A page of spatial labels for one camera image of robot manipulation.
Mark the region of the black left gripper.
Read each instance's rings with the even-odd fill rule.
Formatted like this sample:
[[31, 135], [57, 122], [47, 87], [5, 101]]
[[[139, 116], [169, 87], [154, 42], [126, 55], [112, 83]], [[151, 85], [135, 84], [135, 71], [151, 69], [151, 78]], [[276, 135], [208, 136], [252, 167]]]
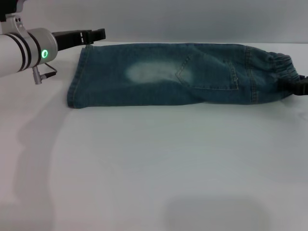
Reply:
[[106, 39], [105, 29], [97, 30], [74, 30], [52, 32], [56, 39], [58, 51], [63, 51], [72, 47], [91, 45], [94, 40]]

